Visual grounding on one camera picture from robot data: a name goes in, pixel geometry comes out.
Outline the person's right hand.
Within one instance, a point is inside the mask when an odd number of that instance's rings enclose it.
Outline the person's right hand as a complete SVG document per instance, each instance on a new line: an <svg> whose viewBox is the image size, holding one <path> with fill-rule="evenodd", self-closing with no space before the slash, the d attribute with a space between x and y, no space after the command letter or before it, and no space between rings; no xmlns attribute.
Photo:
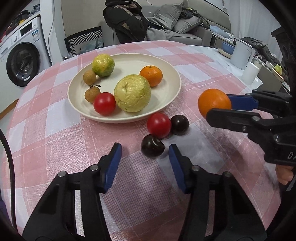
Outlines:
<svg viewBox="0 0 296 241"><path fill-rule="evenodd" d="M293 167L276 165L275 171L278 182L282 185L287 185L294 177Z"/></svg>

